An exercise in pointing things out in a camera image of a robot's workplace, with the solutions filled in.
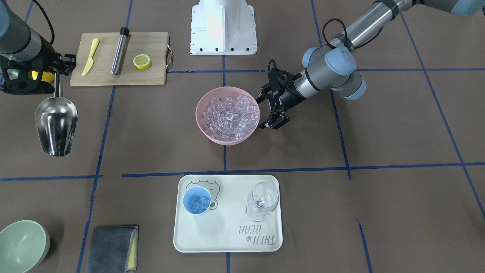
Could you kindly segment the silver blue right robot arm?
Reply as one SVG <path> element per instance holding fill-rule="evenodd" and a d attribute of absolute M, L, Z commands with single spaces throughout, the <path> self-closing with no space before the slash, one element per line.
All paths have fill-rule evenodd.
<path fill-rule="evenodd" d="M 4 81 L 1 91 L 12 95 L 54 94 L 63 92 L 62 76 L 76 67 L 76 55 L 62 56 L 15 14 L 5 0 L 0 4 L 0 52 Z"/>

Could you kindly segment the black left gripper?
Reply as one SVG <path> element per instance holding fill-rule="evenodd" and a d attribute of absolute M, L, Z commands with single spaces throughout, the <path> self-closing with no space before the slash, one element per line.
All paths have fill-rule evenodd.
<path fill-rule="evenodd" d="M 269 102 L 269 116 L 267 121 L 260 123 L 259 128 L 277 130 L 290 121 L 286 111 L 306 100 L 299 94 L 296 88 L 296 80 L 302 79 L 301 73 L 293 75 L 277 67 L 271 59 L 268 63 L 269 82 L 260 88 L 260 94 L 256 99 L 257 104 L 265 100 Z"/>

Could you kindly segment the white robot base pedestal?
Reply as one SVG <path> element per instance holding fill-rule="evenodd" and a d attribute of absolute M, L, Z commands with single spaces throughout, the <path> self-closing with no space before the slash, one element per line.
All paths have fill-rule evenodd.
<path fill-rule="evenodd" d="M 245 0 L 200 0 L 192 7 L 191 55 L 258 52 L 254 8 Z"/>

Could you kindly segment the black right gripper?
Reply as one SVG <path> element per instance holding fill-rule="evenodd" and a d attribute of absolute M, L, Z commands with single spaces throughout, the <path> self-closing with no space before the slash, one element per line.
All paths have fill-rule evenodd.
<path fill-rule="evenodd" d="M 10 60 L 8 57 L 1 57 L 1 70 L 18 69 L 19 76 L 15 80 L 3 81 L 1 91 L 12 95 L 26 94 L 53 94 L 55 88 L 47 82 L 41 80 L 43 71 L 50 73 L 60 72 L 68 75 L 77 66 L 75 54 L 65 54 L 62 56 L 56 52 L 52 45 L 42 41 L 41 50 L 33 59 L 28 61 Z M 31 71 L 38 71 L 38 79 L 33 80 Z"/>

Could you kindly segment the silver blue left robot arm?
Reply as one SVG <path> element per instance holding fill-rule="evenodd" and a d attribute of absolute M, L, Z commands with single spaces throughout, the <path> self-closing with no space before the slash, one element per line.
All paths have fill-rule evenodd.
<path fill-rule="evenodd" d="M 291 74 L 268 64 L 269 82 L 261 87 L 257 103 L 269 102 L 269 116 L 259 128 L 279 129 L 289 122 L 286 112 L 329 89 L 347 100 L 356 100 L 366 91 L 365 79 L 356 72 L 353 51 L 376 38 L 383 26 L 414 5 L 424 5 L 457 16 L 467 17 L 484 6 L 483 0 L 376 0 L 350 25 L 325 40 L 321 48 L 309 48 L 302 57 L 303 71 Z"/>

